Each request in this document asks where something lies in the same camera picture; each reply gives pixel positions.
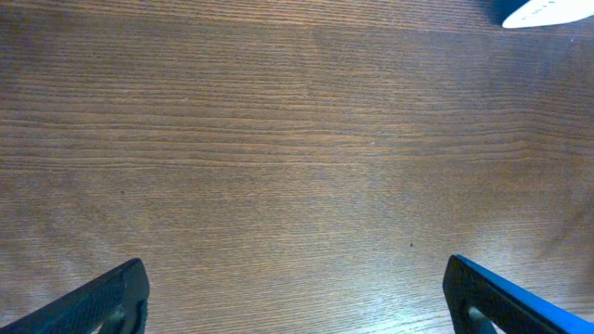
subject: wooden surface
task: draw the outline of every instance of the wooden surface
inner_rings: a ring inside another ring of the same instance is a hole
[[[451,333],[452,253],[594,321],[593,19],[0,8],[0,325],[140,257],[148,333]]]

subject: brown wood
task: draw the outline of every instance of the brown wood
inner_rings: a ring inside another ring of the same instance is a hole
[[[594,321],[593,19],[1,6],[0,325],[140,257],[148,333],[449,333],[452,253]]]

